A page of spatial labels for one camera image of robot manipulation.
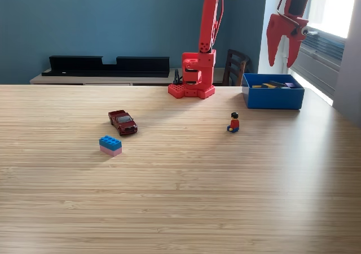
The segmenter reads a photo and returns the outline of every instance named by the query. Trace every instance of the black shelf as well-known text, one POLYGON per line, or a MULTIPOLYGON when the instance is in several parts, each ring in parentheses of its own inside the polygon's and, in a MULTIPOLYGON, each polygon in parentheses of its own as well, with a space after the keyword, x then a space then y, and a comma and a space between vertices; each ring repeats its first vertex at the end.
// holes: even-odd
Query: black shelf
POLYGON ((169 76, 169 57, 117 57, 117 64, 103 64, 102 56, 51 56, 51 71, 42 76, 158 77, 169 76))

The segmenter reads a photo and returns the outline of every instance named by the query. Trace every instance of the blue box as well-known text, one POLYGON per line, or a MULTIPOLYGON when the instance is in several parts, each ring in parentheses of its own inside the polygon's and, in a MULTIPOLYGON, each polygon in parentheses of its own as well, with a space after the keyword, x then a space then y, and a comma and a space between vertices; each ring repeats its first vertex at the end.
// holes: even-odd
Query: blue box
POLYGON ((257 75, 245 73, 242 79, 243 98, 248 108, 293 109, 302 107, 305 89, 292 75, 257 75), (275 81, 294 83, 294 89, 253 89, 252 86, 275 81))
POLYGON ((111 151, 116 151, 122 147, 122 142, 116 138, 112 138, 112 137, 106 135, 105 137, 102 137, 99 140, 99 145, 101 145, 111 151))

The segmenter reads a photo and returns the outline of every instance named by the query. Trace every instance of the red robotic arm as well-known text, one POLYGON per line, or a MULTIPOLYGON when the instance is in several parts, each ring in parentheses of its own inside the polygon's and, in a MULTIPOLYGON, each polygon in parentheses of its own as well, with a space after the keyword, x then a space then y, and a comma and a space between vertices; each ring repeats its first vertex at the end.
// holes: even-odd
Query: red robotic arm
MULTIPOLYGON (((184 86, 178 87, 177 92, 175 92, 174 85, 170 85, 168 90, 170 94, 177 98, 186 96, 204 99, 215 92, 212 83, 216 52, 215 50, 212 50, 212 47, 215 43, 223 15, 222 0, 221 14, 217 20, 218 1, 219 0, 204 1, 199 52, 183 54, 182 68, 184 86)), ((289 38, 287 66, 292 66, 296 60, 301 42, 306 38, 308 32, 308 21, 302 19, 307 1, 308 0, 287 0, 284 14, 281 14, 278 11, 278 14, 271 15, 267 29, 268 54, 271 66, 274 65, 278 45, 283 35, 289 38)))

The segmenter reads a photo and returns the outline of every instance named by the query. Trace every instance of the red toy car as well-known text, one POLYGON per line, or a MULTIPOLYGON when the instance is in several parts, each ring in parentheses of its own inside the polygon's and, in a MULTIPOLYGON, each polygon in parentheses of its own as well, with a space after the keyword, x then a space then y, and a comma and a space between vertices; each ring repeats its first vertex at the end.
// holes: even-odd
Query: red toy car
POLYGON ((133 134, 138 131, 138 126, 131 116, 124 110, 109 113, 111 124, 118 130, 119 135, 133 134))

